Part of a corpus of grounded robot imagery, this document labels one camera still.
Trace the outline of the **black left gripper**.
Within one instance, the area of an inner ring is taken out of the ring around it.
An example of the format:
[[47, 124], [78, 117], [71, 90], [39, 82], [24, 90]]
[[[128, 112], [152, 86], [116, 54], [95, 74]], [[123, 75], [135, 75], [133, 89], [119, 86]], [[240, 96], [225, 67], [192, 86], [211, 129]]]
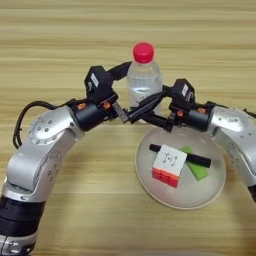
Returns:
[[[132, 62], [129, 61], [111, 68], [109, 73], [113, 80], [119, 81], [125, 78], [131, 64]], [[155, 117], [154, 109], [161, 103], [164, 97], [164, 92], [150, 95], [129, 112], [118, 104], [116, 93], [99, 102], [93, 97], [87, 97], [83, 100], [72, 100], [68, 106], [71, 108], [79, 128], [82, 131], [88, 132], [101, 123], [112, 121], [116, 118], [119, 118], [123, 123], [127, 121], [135, 123], [140, 119], [146, 120]]]

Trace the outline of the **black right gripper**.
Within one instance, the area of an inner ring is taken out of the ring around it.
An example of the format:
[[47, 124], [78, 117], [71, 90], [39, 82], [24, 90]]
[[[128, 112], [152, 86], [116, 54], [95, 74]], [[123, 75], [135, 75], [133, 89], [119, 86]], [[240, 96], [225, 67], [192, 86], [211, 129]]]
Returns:
[[[172, 88], [167, 85], [162, 86], [162, 92], [165, 97], [171, 98], [173, 96]], [[210, 114], [213, 109], [213, 105], [198, 104], [184, 108], [175, 106], [173, 103], [169, 105], [170, 111], [174, 114], [174, 124], [178, 126], [188, 126], [198, 131], [205, 132], [208, 128]], [[173, 122], [170, 119], [159, 116], [154, 112], [145, 114], [142, 119], [154, 126], [160, 127], [167, 132], [171, 132], [173, 129]]]

